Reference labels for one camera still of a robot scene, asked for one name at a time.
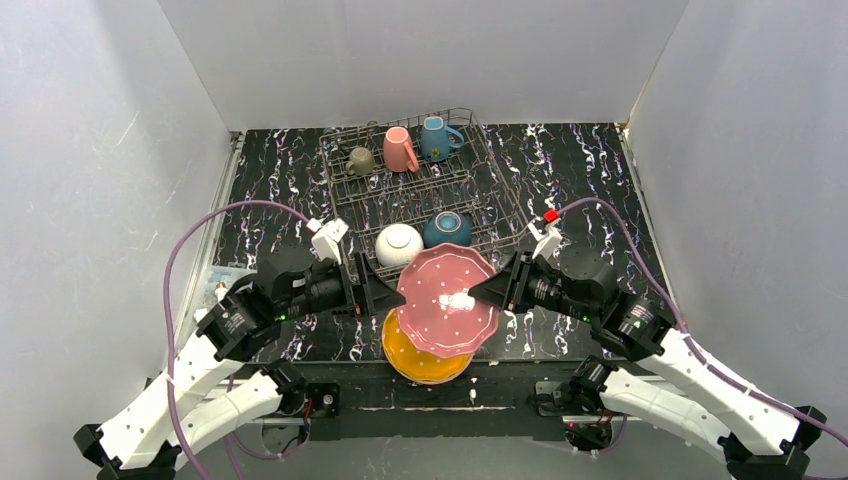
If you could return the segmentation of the beige ceramic mug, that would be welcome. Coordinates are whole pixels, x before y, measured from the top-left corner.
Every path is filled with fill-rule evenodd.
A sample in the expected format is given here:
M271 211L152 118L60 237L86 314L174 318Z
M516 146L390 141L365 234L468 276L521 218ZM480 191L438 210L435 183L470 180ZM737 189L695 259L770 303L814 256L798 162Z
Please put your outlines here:
M366 147L355 147L349 155L345 164L347 175L367 176L375 169L375 158L373 153Z

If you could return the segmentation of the blue ceramic mug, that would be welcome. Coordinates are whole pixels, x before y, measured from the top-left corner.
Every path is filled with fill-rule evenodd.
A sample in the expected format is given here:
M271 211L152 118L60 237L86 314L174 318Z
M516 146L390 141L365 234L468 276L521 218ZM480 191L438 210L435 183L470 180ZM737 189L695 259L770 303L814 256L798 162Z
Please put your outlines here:
M442 117L429 116L423 122L419 143L424 159L436 163L446 160L454 150L461 148L465 138L458 130L448 126Z

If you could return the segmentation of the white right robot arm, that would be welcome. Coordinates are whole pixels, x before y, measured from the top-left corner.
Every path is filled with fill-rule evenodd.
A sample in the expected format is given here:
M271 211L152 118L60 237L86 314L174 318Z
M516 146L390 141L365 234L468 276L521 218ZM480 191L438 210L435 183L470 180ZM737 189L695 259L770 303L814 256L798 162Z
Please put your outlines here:
M569 380L534 395L539 410L635 416L710 453L734 479L804 478L807 450L820 438L826 416L811 406L778 407L697 346L654 303L622 290L614 268L600 258L560 270L540 255L516 253L469 294L515 314L540 307L582 320L604 349L674 387L652 385L590 355Z

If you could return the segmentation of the brown beige bowl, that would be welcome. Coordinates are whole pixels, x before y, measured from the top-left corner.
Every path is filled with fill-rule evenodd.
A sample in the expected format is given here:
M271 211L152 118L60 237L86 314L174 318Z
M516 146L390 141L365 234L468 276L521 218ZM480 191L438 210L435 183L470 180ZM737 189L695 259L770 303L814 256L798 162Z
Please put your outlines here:
M470 247L472 244L472 224L463 214L444 210L435 213L423 228L422 239L425 248L433 248L443 243Z

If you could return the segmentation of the metal wire dish rack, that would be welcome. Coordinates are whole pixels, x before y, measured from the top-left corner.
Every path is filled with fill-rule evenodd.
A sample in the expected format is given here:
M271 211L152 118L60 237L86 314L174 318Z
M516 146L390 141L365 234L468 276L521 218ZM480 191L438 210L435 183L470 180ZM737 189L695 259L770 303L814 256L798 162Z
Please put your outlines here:
M349 225L342 243L347 261L353 262L355 252L364 252L385 280L395 281L401 272L398 266L381 266L375 255L375 240L390 224L404 223L421 231L437 212L461 213L472 224L472 248L497 266L512 254L529 222L517 189L503 174L475 113L454 107L437 114L464 136L465 144L446 160L426 162L417 172L390 171L382 158L383 141L386 131L395 126L405 127L417 138L426 119L423 114L325 129L320 138L332 215ZM345 173L348 155L355 147L373 153L376 165L370 175Z

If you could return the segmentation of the pink ceramic mug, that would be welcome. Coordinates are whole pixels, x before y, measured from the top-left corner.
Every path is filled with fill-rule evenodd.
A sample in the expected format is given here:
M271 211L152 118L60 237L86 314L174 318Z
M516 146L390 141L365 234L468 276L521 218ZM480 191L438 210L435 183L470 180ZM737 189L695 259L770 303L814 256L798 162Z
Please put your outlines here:
M396 173L417 172L420 168L413 149L411 135L405 127L390 127L384 137L383 159L389 170Z

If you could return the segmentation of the pink polka dot plate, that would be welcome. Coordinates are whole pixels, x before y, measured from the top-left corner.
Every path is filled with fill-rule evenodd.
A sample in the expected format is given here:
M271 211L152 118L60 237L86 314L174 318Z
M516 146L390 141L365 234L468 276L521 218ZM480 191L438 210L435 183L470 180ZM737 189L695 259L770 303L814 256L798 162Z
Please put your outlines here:
M470 289L495 274L475 249L450 243L418 252L400 273L400 330L413 345L439 358L475 354L499 326L494 307Z

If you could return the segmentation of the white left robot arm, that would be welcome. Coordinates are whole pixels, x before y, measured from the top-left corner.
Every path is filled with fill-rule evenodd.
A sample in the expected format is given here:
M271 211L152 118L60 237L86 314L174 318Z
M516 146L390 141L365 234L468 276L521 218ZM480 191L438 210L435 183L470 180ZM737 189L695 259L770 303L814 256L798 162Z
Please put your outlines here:
M206 396L277 340L287 321L322 312L373 315L405 304L365 254L355 254L354 265L357 276L350 278L344 264L290 247L236 280L128 407L75 433L83 457L98 466L98 478L172 479L191 453L246 422L310 410L315 401L308 382L286 360L263 367L212 401Z

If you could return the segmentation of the white ceramic bowl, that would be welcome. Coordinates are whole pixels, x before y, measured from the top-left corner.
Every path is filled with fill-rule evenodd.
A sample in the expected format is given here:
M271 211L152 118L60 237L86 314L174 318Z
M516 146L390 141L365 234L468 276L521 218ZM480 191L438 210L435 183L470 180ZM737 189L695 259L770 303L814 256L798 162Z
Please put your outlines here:
M383 267L406 265L423 249L421 234L404 223L386 226L375 240L375 255Z

